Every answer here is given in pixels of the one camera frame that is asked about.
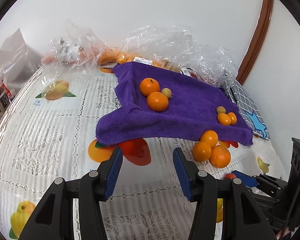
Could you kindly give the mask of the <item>small red fruit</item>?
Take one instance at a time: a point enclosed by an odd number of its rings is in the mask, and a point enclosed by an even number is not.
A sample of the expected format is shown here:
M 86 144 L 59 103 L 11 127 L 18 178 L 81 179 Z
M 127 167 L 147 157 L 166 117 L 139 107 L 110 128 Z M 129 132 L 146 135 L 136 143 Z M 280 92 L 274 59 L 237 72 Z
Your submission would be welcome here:
M 236 175 L 233 173 L 229 173 L 224 176 L 224 179 L 234 179 L 234 178 L 236 178 Z

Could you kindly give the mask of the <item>large round orange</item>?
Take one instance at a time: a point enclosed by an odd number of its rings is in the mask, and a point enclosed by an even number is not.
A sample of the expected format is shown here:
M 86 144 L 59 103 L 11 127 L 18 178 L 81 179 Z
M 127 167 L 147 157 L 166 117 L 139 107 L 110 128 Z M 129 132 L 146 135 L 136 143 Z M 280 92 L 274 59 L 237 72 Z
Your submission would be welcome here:
M 231 154 L 224 146 L 216 145 L 212 149 L 209 161 L 215 168 L 225 168 L 231 161 Z

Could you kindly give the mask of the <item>small orange tangerine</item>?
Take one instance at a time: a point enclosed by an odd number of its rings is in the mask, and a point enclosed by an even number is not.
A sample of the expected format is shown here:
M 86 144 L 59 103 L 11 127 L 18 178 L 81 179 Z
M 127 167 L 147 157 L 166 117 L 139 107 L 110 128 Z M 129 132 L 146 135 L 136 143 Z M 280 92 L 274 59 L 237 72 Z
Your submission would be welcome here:
M 213 148 L 218 143 L 218 134 L 213 130 L 207 130 L 201 135 L 200 141 L 206 142 Z

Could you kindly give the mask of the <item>small orange kumquat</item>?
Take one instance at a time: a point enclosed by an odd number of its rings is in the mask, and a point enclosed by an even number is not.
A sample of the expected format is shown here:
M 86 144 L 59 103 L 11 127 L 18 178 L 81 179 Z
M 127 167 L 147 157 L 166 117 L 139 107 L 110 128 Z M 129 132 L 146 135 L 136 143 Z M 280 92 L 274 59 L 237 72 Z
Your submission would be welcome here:
M 230 120 L 231 120 L 231 124 L 232 124 L 232 125 L 234 125 L 234 124 L 237 123 L 237 116 L 235 115 L 234 112 L 229 112 L 229 113 L 228 113 L 228 116 L 229 116 L 229 118 L 230 118 Z

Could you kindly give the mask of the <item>oval orange kumquat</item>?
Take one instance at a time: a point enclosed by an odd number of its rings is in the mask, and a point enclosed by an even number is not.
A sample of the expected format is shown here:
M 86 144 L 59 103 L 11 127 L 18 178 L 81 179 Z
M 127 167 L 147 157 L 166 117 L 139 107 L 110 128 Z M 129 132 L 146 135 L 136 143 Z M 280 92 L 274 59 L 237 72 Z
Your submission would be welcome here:
M 226 113 L 218 113 L 217 121 L 219 124 L 224 125 L 224 126 L 231 125 L 231 118 Z

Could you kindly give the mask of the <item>brownish green longan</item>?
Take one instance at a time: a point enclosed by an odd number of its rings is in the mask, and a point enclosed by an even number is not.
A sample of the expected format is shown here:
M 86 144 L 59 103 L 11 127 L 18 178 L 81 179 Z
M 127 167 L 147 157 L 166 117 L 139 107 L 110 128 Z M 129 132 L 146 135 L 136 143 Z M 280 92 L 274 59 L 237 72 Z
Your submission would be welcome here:
M 172 91 L 169 88 L 163 88 L 161 90 L 162 94 L 164 94 L 168 99 L 172 97 Z
M 216 112 L 218 114 L 220 114 L 220 113 L 225 113 L 226 114 L 226 109 L 223 106 L 218 106 L 217 109 L 216 109 Z

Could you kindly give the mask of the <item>orange tangerine front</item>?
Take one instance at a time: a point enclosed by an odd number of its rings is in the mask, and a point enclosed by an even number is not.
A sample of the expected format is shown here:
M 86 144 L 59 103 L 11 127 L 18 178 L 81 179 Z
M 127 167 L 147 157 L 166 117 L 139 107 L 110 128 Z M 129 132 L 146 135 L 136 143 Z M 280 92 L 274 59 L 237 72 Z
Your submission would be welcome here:
M 168 98 L 161 92 L 152 92 L 147 96 L 147 106 L 155 112 L 166 111 L 168 104 Z

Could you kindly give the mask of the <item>large orange with stem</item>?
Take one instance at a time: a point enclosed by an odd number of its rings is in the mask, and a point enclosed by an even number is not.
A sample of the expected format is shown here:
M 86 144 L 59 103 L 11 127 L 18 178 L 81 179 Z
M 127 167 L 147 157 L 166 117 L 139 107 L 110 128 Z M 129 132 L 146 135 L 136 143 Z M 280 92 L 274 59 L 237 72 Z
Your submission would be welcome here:
M 147 97 L 153 92 L 160 91 L 160 85 L 157 80 L 153 78 L 145 78 L 140 82 L 139 85 L 140 92 L 143 96 Z

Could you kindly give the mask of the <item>grey checked star cushion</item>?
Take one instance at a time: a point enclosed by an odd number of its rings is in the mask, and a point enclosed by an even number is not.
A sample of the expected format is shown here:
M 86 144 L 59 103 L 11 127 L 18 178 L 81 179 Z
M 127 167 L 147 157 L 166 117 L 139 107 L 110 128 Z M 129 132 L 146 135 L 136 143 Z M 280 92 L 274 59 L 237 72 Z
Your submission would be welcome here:
M 240 115 L 252 129 L 253 134 L 264 140 L 270 140 L 269 131 L 256 104 L 238 81 L 231 85 L 227 96 L 237 105 Z

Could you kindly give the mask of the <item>fruit print plastic tablecloth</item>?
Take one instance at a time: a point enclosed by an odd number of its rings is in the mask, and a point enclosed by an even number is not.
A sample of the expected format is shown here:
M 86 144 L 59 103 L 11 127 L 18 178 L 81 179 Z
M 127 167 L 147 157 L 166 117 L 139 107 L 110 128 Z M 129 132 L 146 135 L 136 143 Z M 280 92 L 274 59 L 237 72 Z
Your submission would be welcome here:
M 58 177 L 78 179 L 98 168 L 88 147 L 97 122 L 120 107 L 115 74 L 38 70 L 0 122 L 0 232 L 15 239 L 11 216 L 20 203 L 38 204 Z M 113 195 L 101 203 L 109 239 L 187 239 L 195 205 L 183 195 L 172 152 L 192 160 L 194 143 L 146 139 L 150 163 L 125 159 Z

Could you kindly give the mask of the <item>purple towel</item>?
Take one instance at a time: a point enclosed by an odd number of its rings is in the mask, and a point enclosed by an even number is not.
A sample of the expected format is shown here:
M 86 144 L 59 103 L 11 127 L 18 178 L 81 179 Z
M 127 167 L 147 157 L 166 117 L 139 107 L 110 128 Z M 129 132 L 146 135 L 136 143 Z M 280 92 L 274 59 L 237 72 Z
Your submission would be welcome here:
M 113 68 L 120 108 L 99 119 L 96 138 L 104 145 L 115 145 L 138 138 L 181 138 L 197 141 L 207 130 L 215 131 L 221 140 L 250 146 L 253 132 L 240 116 L 238 107 L 218 88 L 192 77 L 138 62 L 118 64 Z M 145 78 L 154 78 L 161 87 L 172 91 L 168 109 L 161 113 L 147 106 L 139 89 Z M 216 109 L 234 112 L 237 123 L 218 123 Z

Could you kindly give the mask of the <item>clear plastic bag of fruit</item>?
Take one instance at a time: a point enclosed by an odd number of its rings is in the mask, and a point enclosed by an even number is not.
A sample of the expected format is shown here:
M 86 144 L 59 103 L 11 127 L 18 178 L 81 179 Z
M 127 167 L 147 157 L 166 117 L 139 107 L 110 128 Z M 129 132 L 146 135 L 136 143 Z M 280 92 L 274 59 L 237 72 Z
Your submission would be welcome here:
M 190 69 L 198 80 L 224 89 L 230 88 L 238 74 L 230 50 L 198 43 L 187 29 L 176 25 L 147 25 L 130 33 L 117 46 L 104 48 L 101 64 L 123 64 L 135 57 L 174 72 Z

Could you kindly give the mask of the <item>white plastic bag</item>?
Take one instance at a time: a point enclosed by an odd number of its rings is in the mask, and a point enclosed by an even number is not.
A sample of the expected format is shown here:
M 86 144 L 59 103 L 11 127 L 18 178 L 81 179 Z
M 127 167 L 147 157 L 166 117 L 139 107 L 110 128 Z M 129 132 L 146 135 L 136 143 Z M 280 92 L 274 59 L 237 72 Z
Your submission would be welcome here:
M 0 84 L 16 95 L 38 70 L 41 58 L 17 29 L 0 47 Z

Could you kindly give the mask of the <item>small clear plastic bag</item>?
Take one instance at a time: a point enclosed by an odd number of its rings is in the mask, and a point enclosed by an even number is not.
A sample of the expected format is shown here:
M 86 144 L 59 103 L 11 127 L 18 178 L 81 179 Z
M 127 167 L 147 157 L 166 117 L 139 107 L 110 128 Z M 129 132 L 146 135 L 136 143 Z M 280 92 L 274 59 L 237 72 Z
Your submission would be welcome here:
M 68 67 L 91 67 L 100 63 L 106 44 L 90 28 L 64 22 L 62 34 L 51 40 L 41 59 L 42 66 L 63 64 Z

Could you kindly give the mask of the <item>brown wooden door frame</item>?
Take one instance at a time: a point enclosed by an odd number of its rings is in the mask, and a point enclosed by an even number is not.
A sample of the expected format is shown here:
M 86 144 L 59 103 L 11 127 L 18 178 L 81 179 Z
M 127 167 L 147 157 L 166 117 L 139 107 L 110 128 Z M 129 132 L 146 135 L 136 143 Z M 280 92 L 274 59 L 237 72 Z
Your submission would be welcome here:
M 273 11 L 274 0 L 262 0 L 261 10 L 258 22 L 251 38 L 249 47 L 238 70 L 236 80 L 243 85 L 249 76 L 263 46 L 266 38 L 271 15 Z

